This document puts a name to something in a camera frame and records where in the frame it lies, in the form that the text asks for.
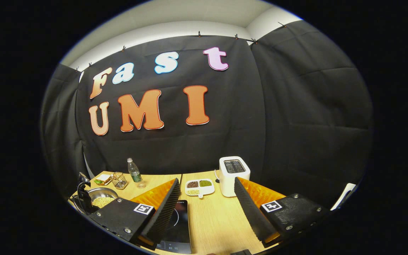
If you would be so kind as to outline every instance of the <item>white toaster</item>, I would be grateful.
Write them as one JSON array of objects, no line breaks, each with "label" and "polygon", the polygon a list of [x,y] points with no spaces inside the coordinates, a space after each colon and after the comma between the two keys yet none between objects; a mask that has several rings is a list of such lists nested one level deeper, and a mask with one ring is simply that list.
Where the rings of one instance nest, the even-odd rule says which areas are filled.
[{"label": "white toaster", "polygon": [[246,163],[237,156],[220,158],[220,188],[225,197],[235,197],[234,179],[241,177],[250,179],[250,169]]}]

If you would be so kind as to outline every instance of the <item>stainless steel bowl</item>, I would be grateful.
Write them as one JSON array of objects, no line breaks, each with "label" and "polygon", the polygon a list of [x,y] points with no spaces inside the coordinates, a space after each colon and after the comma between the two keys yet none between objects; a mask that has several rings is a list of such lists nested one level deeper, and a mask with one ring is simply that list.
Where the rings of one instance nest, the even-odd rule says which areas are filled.
[{"label": "stainless steel bowl", "polygon": [[98,197],[112,197],[114,199],[118,198],[118,194],[114,190],[103,187],[90,189],[87,191],[87,193],[91,197],[92,202]]}]

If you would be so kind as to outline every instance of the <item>pink letter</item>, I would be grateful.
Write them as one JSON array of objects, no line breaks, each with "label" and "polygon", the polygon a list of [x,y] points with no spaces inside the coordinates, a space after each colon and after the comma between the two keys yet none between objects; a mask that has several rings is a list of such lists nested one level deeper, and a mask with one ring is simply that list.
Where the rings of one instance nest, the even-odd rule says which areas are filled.
[{"label": "pink letter", "polygon": [[217,71],[224,71],[228,69],[229,65],[221,63],[221,56],[226,56],[226,52],[220,51],[218,47],[213,47],[203,51],[204,55],[209,58],[209,65],[212,69]]}]

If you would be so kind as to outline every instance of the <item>white ceiling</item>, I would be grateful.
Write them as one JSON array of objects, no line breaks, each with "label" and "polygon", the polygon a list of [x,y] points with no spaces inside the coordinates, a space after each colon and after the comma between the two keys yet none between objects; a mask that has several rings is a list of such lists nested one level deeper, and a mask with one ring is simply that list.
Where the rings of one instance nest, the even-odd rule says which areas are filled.
[{"label": "white ceiling", "polygon": [[275,5],[260,0],[151,0],[96,28],[61,63],[72,63],[97,45],[134,29],[173,21],[211,21],[245,28],[272,7]]}]

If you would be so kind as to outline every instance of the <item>induction cooktop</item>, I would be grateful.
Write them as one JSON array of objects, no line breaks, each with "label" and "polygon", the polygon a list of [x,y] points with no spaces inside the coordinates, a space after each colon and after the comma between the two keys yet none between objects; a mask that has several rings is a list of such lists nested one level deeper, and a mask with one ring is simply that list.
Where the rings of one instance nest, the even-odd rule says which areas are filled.
[{"label": "induction cooktop", "polygon": [[190,231],[188,228],[188,202],[178,200],[163,240],[157,249],[169,252],[191,254]]}]

